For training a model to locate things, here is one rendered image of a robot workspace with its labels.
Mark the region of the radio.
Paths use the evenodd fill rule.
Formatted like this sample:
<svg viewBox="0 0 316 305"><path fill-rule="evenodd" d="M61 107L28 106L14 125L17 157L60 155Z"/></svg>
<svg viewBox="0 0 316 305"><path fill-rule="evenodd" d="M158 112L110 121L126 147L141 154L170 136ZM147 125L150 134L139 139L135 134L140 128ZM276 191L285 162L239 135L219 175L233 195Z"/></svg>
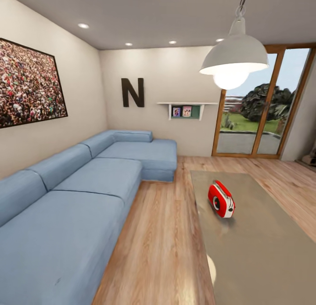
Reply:
<svg viewBox="0 0 316 305"><path fill-rule="evenodd" d="M208 198L220 217L230 218L233 215L235 204L232 195L221 182L214 181L209 188Z"/></svg>

